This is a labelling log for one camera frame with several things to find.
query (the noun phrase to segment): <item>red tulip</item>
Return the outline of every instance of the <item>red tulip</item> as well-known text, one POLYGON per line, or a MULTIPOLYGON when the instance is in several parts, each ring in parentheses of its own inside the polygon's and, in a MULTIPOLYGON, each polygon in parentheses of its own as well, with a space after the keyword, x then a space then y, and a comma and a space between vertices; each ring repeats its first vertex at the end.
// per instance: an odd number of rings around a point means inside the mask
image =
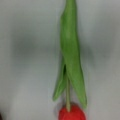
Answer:
POLYGON ((86 120, 86 117, 77 105, 72 105, 70 112, 67 111, 66 107, 60 110, 59 120, 86 120))

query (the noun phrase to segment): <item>green stem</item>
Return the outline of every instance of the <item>green stem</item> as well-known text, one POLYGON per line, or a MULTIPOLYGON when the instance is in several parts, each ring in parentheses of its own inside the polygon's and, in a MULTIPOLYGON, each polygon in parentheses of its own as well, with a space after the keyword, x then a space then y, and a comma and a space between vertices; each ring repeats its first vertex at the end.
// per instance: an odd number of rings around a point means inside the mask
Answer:
POLYGON ((67 111, 70 112, 70 81, 67 79, 67 87, 66 87, 66 108, 67 111))

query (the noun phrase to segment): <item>gray background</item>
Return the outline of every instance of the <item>gray background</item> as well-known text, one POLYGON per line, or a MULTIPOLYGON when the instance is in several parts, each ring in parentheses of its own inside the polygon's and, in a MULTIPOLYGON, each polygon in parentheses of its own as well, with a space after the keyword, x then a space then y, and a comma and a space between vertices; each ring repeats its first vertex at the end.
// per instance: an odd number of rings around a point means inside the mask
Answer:
MULTIPOLYGON (((59 18, 65 0, 0 1, 0 111, 5 120, 57 120, 59 18)), ((77 0, 87 120, 120 119, 120 1, 77 0)), ((72 100, 77 98, 72 92, 72 100)))

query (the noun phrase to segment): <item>green leaf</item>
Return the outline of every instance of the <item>green leaf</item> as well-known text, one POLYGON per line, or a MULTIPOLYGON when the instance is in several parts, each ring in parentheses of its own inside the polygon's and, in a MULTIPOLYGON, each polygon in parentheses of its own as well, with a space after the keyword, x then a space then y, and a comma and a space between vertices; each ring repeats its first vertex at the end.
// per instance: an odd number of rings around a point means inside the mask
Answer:
POLYGON ((87 106, 83 72, 80 63, 80 48, 77 35, 77 8, 75 0, 67 0, 61 16, 61 50, 68 78, 85 108, 87 106))
POLYGON ((65 73, 65 63, 64 60, 62 60, 62 66, 61 66, 61 72, 60 72, 60 76, 58 79, 58 82, 56 84, 56 88, 54 91, 54 95, 53 95, 53 100, 58 99, 58 97, 63 93, 63 91, 65 90, 66 87, 66 73, 65 73))

